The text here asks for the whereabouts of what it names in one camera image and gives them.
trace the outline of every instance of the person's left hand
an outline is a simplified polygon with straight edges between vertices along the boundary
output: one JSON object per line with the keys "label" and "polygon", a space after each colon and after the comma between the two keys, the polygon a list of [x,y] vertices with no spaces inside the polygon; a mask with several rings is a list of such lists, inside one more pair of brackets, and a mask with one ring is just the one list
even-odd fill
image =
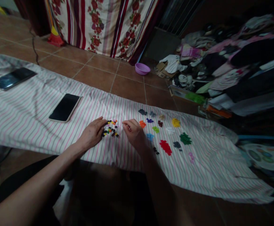
{"label": "person's left hand", "polygon": [[76,141],[76,145],[80,148],[81,151],[85,152],[88,149],[97,145],[102,139],[102,132],[104,130],[104,125],[108,121],[99,117],[91,122],[83,131],[80,138]]}

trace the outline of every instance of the electric cord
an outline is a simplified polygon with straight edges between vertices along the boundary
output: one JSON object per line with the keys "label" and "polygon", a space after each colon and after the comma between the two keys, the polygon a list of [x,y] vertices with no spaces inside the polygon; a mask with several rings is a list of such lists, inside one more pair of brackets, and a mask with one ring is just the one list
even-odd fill
{"label": "electric cord", "polygon": [[10,154],[12,148],[9,149],[9,151],[7,152],[7,154],[2,158],[2,160],[0,161],[0,164],[7,158],[7,156]]}
{"label": "electric cord", "polygon": [[37,63],[38,65],[40,65],[40,64],[39,64],[39,55],[37,54],[36,49],[35,49],[35,47],[34,47],[34,38],[35,38],[35,35],[31,32],[31,30],[32,30],[32,26],[31,26],[30,29],[29,29],[29,33],[32,35],[32,48],[33,48],[34,53],[36,54],[36,63]]}

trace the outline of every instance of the smartphone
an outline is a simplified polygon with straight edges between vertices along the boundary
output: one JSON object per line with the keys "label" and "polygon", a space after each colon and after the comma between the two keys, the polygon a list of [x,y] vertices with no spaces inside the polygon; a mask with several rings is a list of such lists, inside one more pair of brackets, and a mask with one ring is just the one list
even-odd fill
{"label": "smartphone", "polygon": [[49,116],[49,119],[58,122],[68,122],[71,119],[80,99],[80,96],[65,94]]}
{"label": "smartphone", "polygon": [[31,71],[27,68],[19,68],[7,75],[0,77],[0,89],[9,90],[10,88],[20,84],[21,82],[31,78],[36,75],[34,71]]}

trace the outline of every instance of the red broom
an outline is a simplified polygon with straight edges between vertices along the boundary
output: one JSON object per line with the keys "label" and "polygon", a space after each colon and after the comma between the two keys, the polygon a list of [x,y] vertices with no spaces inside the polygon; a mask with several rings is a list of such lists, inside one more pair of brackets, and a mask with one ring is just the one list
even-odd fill
{"label": "red broom", "polygon": [[66,43],[62,40],[62,38],[59,36],[58,32],[54,28],[52,17],[51,17],[51,9],[50,9],[48,0],[47,0],[47,7],[48,7],[49,17],[51,22],[51,34],[50,34],[50,37],[48,38],[48,43],[57,47],[64,46]]}

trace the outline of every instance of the white striped cloth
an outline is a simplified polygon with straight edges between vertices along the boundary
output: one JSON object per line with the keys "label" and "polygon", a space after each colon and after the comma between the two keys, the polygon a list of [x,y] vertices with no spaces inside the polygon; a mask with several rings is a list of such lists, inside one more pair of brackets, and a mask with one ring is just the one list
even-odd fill
{"label": "white striped cloth", "polygon": [[[78,139],[91,121],[103,116],[108,120],[118,120],[120,136],[104,137],[82,159],[124,170],[142,171],[141,159],[121,127],[122,121],[135,118],[147,124],[145,133],[155,136],[152,145],[160,153],[155,156],[172,184],[237,202],[268,203],[274,200],[270,197],[274,189],[247,167],[234,145],[237,135],[229,129],[196,116],[127,100],[38,65],[0,55],[0,76],[20,67],[35,71],[37,75],[6,92],[0,90],[0,145],[60,154]],[[49,120],[50,113],[65,93],[82,96],[71,120],[68,123]],[[157,116],[144,116],[138,112],[139,109],[153,111]],[[165,115],[162,128],[157,123],[160,114]],[[151,118],[154,123],[147,123],[146,118]],[[173,118],[181,122],[181,127],[172,126]],[[153,126],[157,126],[160,132],[155,133]],[[169,135],[167,127],[173,127],[175,133]],[[191,138],[191,145],[180,141],[183,132]],[[159,145],[161,140],[170,145],[171,156]],[[181,144],[182,152],[174,147],[176,141]],[[190,160],[190,153],[194,156],[194,163]]]}

